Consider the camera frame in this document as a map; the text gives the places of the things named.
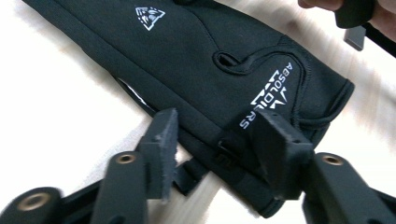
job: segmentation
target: brass insert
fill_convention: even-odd
[[[323,161],[330,165],[343,165],[344,162],[334,156],[323,156]]]
[[[117,163],[119,164],[126,164],[136,160],[136,156],[134,155],[121,155],[117,158]]]
[[[35,210],[50,200],[50,195],[45,192],[36,193],[24,198],[19,204],[18,209],[21,211],[31,211]]]

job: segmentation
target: glove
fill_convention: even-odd
[[[283,202],[249,145],[256,110],[274,110],[317,145],[353,91],[287,36],[214,1],[24,1],[151,115],[175,107],[178,141],[264,217]]]

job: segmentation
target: black handle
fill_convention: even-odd
[[[363,25],[373,17],[375,0],[345,0],[336,10],[335,21],[343,29]]]

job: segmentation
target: glove logo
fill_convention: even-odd
[[[165,15],[164,11],[158,10],[154,7],[137,7],[136,9],[137,18],[142,24],[150,31],[155,22]]]
[[[283,84],[290,75],[290,70],[292,69],[293,67],[291,63],[289,63],[282,72],[276,70],[273,73],[264,88],[250,103],[251,105],[254,105],[254,108],[239,123],[241,128],[246,129],[256,118],[256,110],[264,108],[276,109],[277,105],[285,105],[288,102],[285,94],[287,89]]]

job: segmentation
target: hand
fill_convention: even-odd
[[[321,7],[330,11],[340,8],[346,0],[298,0],[303,8]],[[370,23],[375,29],[396,42],[396,0],[377,0]]]

